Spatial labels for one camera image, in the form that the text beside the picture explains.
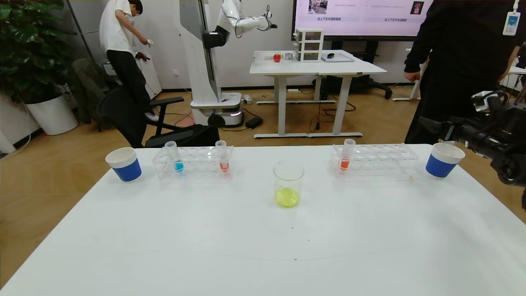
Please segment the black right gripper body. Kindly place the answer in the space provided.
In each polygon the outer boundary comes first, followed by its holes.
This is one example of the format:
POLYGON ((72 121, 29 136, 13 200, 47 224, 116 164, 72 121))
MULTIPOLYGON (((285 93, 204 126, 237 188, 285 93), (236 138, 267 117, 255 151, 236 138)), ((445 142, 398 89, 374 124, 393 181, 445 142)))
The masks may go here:
POLYGON ((485 130, 473 120, 445 120, 438 123, 439 139, 443 142, 465 143, 484 134, 485 130))

